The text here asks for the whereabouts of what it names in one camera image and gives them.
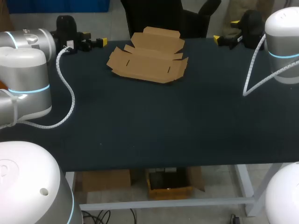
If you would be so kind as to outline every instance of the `cardboard box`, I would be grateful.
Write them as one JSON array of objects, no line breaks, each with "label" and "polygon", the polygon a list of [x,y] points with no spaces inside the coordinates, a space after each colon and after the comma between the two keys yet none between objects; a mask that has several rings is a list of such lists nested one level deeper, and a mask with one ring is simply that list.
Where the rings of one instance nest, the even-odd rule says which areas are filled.
[{"label": "cardboard box", "polygon": [[13,31],[14,26],[10,20],[5,0],[0,0],[0,32]]},{"label": "cardboard box", "polygon": [[130,170],[105,170],[82,172],[84,192],[101,191],[131,186]]},{"label": "cardboard box", "polygon": [[205,184],[202,179],[201,167],[188,167],[186,168],[186,175],[188,178],[188,186],[180,188],[167,188],[167,189],[152,189],[150,183],[150,172],[146,171],[146,180],[149,190],[149,198],[154,200],[179,200],[191,197],[193,188],[205,191]]},{"label": "cardboard box", "polygon": [[112,72],[129,77],[168,83],[184,75],[188,58],[181,60],[183,53],[176,54],[184,46],[180,33],[174,30],[146,27],[143,33],[134,33],[131,41],[134,48],[126,45],[111,53],[107,65]]}]

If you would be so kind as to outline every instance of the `blue container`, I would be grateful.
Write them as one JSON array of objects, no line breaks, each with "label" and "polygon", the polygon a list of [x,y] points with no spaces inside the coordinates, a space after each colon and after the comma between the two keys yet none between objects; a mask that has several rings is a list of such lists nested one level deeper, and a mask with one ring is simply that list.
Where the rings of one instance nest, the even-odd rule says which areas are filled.
[{"label": "blue container", "polygon": [[10,13],[103,13],[110,0],[7,0]]}]

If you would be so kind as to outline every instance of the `dark table surface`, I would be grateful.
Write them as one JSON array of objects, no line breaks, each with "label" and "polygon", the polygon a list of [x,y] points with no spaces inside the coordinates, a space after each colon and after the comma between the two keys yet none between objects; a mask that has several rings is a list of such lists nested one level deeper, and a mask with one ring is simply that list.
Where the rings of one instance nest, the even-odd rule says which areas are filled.
[{"label": "dark table surface", "polygon": [[[36,143],[63,171],[299,161],[299,86],[273,79],[243,97],[253,50],[186,40],[184,78],[163,85],[111,72],[110,53],[126,43],[63,56],[62,74],[76,95],[71,117],[51,130],[5,128],[0,141]],[[262,51],[249,85],[269,74]],[[35,120],[44,125],[60,121],[71,104],[54,65],[49,77],[52,111]]]}]

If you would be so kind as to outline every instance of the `office chair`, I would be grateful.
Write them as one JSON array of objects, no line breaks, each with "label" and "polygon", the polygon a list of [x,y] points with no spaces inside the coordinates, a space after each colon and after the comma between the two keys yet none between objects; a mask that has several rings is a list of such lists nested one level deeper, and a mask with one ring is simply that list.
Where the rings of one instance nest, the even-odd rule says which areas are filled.
[{"label": "office chair", "polygon": [[210,17],[221,0],[207,0],[198,13],[184,10],[181,0],[121,0],[121,3],[131,37],[150,26],[178,30],[181,38],[205,38]]}]

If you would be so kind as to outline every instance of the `floor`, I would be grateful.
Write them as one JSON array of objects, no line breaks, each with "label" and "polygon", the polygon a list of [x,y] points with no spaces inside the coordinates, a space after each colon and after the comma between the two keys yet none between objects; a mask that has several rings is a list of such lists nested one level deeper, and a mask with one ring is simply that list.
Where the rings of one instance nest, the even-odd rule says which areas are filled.
[{"label": "floor", "polygon": [[[254,189],[258,187],[270,166],[271,164],[247,165]],[[205,166],[202,167],[202,174],[206,191],[195,190],[194,197],[241,196],[234,166]],[[76,192],[75,197],[79,200],[79,203],[148,200],[145,181],[133,184],[130,189],[89,192],[88,194]],[[138,224],[229,224],[232,213],[241,218],[241,224],[269,224],[264,211],[257,217],[246,217],[243,205],[136,209],[135,213]],[[85,223],[93,224],[88,219],[86,219]],[[109,224],[133,223],[134,220],[130,210],[111,211]]]}]

